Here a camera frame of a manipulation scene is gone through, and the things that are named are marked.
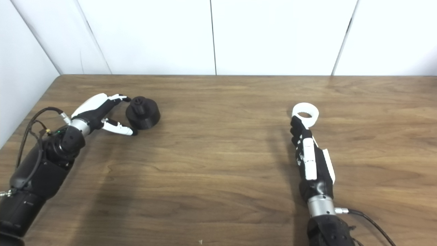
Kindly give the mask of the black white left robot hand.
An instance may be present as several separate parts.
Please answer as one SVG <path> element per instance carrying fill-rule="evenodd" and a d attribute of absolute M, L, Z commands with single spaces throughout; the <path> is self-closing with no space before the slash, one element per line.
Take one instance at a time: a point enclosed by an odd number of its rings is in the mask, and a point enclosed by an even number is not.
<path fill-rule="evenodd" d="M 130 102 L 131 98 L 121 94 L 94 95 L 75 110 L 70 126 L 78 129 L 84 137 L 100 129 L 120 135 L 136 136 L 138 134 L 136 129 L 107 117 L 109 112 L 122 101 Z"/>

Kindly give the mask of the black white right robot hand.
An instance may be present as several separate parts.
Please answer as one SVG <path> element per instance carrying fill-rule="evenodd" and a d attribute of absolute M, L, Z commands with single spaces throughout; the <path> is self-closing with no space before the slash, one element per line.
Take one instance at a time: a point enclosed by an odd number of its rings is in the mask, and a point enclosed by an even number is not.
<path fill-rule="evenodd" d="M 295 159 L 301 178 L 300 196 L 305 202 L 317 195 L 334 198 L 334 179 L 329 171 L 328 158 L 318 147 L 312 131 L 305 127 L 297 116 L 292 117 L 290 125 L 292 143 L 296 148 Z"/>

